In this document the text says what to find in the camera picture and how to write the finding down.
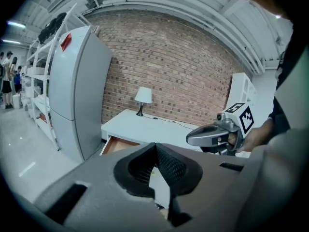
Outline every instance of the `refrigerator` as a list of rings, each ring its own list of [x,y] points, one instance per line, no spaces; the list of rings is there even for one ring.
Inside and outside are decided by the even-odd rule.
[[[61,43],[71,34],[71,43]],[[65,155],[82,163],[101,146],[102,101],[112,51],[90,26],[64,33],[56,48],[49,102],[56,141]]]

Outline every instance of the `white floor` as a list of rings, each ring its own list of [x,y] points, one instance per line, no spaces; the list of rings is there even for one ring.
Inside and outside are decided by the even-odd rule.
[[[56,151],[23,109],[0,109],[0,166],[14,192],[33,202],[77,165]]]

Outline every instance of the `lamp base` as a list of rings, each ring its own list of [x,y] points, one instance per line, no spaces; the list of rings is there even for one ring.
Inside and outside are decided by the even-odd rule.
[[[137,116],[141,116],[141,117],[144,116],[144,114],[143,114],[143,106],[144,106],[144,103],[142,103],[142,104],[140,105],[140,110],[139,110],[138,113],[136,114]]]

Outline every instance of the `ceiling light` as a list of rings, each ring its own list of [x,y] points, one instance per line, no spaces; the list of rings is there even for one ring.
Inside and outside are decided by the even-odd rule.
[[[7,24],[12,25],[12,26],[16,26],[16,27],[19,27],[19,28],[22,28],[22,29],[26,28],[25,25],[17,23],[17,22],[13,22],[13,21],[7,21]]]
[[[6,42],[6,43],[13,43],[13,44],[21,44],[20,42],[18,41],[9,41],[9,40],[2,40],[3,42]]]

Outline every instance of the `white lampshade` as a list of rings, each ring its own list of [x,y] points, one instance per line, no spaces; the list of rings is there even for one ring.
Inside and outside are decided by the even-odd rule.
[[[151,103],[151,88],[140,87],[135,96],[135,100],[142,103]]]

